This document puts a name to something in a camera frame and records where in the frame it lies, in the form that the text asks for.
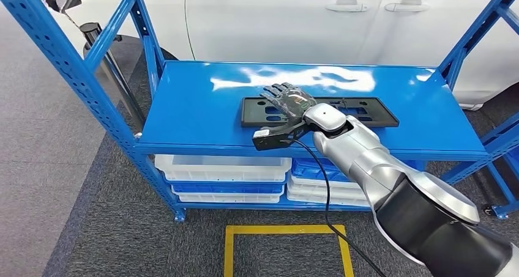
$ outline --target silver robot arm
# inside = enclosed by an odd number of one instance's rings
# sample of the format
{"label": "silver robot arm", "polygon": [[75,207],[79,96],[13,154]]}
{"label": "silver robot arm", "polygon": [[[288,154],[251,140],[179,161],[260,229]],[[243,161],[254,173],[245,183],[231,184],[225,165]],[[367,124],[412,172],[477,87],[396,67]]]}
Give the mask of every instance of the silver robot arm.
{"label": "silver robot arm", "polygon": [[330,105],[312,106],[303,121],[316,130],[315,147],[360,185],[376,227],[408,259],[435,277],[519,276],[519,249],[481,226],[459,191],[396,159],[374,132]]}

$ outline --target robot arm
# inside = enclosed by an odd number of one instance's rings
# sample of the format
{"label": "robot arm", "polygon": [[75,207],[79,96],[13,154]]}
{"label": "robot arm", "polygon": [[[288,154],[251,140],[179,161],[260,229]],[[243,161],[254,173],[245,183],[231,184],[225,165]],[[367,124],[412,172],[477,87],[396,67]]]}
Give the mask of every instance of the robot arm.
{"label": "robot arm", "polygon": [[355,117],[316,104],[300,88],[265,90],[289,123],[256,131],[258,150],[288,147],[313,130],[315,147],[360,185],[376,227],[402,255],[436,277],[518,276],[519,249],[480,225],[476,206],[459,191],[396,159]]}

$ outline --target robot finger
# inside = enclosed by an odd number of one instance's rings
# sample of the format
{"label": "robot finger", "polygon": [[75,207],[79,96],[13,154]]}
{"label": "robot finger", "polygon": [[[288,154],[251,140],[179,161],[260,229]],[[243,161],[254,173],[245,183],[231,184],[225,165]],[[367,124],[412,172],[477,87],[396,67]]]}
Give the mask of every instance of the robot finger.
{"label": "robot finger", "polygon": [[274,88],[276,88],[276,89],[278,89],[280,91],[284,91],[284,90],[287,89],[286,86],[282,86],[281,84],[277,84],[277,83],[273,84],[272,87],[274,87]]}
{"label": "robot finger", "polygon": [[275,102],[275,98],[269,94],[267,94],[266,92],[262,92],[261,94],[259,94],[260,96],[264,97],[267,99],[267,101],[271,102],[271,103],[274,103]]}
{"label": "robot finger", "polygon": [[281,94],[281,91],[280,91],[280,90],[275,89],[275,88],[273,88],[272,86],[266,86],[266,87],[264,87],[263,89],[266,90],[266,91],[268,91],[268,92],[270,92],[270,93],[271,93],[273,96],[275,96],[275,97],[276,97],[277,95]]}
{"label": "robot finger", "polygon": [[282,85],[284,85],[287,89],[295,89],[296,88],[295,86],[293,86],[290,83],[282,83]]}

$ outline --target gray carpet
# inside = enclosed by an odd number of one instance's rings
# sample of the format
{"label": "gray carpet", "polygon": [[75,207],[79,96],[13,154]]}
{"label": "gray carpet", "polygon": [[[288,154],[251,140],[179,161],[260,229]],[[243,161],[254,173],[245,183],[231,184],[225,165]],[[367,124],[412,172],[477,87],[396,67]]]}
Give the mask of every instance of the gray carpet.
{"label": "gray carpet", "polygon": [[[147,76],[141,57],[130,79],[142,105],[148,105]],[[515,86],[467,115],[482,135],[519,105]],[[453,163],[431,162],[441,175]],[[456,186],[478,205],[501,203],[485,171]],[[348,236],[388,276],[430,276],[399,256],[376,231],[369,213],[331,213]],[[482,215],[482,222],[519,243],[519,215],[506,221]],[[322,212],[189,210],[184,223],[145,183],[119,148],[105,137],[44,276],[222,276],[225,227],[229,224],[324,224]],[[375,276],[351,252],[356,276]],[[344,276],[337,238],[331,235],[237,235],[235,276]]]}

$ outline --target white storage bin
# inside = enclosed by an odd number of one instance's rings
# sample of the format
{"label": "white storage bin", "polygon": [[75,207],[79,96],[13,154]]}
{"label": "white storage bin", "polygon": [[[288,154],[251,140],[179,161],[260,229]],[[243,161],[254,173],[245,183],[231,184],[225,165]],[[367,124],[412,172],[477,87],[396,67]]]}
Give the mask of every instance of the white storage bin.
{"label": "white storage bin", "polygon": [[[314,194],[299,194],[286,191],[286,198],[289,201],[296,202],[318,202],[321,204],[326,203],[326,196],[319,196]],[[365,199],[342,199],[342,198],[330,198],[330,204],[333,205],[356,205],[358,207],[369,207],[369,203]]]}
{"label": "white storage bin", "polygon": [[[330,181],[331,198],[364,199],[366,196],[355,182]],[[293,193],[308,193],[326,197],[326,182],[319,179],[298,178],[292,174],[288,177],[288,189]]]}
{"label": "white storage bin", "polygon": [[170,181],[283,182],[290,158],[156,155]]}
{"label": "white storage bin", "polygon": [[171,187],[174,194],[179,196],[181,202],[240,202],[243,204],[275,204],[285,192],[283,187],[279,194],[270,193],[177,193]]}
{"label": "white storage bin", "polygon": [[[290,201],[326,203],[326,182],[289,176],[286,197]],[[354,182],[330,181],[330,203],[369,207],[360,186]]]}

